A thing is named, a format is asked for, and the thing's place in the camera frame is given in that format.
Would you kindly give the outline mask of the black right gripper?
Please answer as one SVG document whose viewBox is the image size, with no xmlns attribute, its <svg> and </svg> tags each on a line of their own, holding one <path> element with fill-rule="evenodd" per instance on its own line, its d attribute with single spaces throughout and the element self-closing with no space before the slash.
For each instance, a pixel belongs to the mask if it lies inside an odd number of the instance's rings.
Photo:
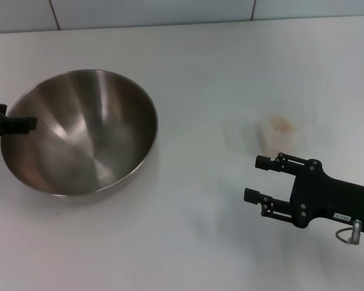
<svg viewBox="0 0 364 291">
<path fill-rule="evenodd" d="M 293 223 L 301 229 L 313 219 L 325 218 L 349 226 L 360 224 L 364 233 L 364 186 L 328 176 L 318 160 L 284 153 L 273 159 L 258 155 L 255 167 L 295 176 L 290 203 L 245 188 L 244 201 L 261 205 L 261 216 Z"/>
</svg>

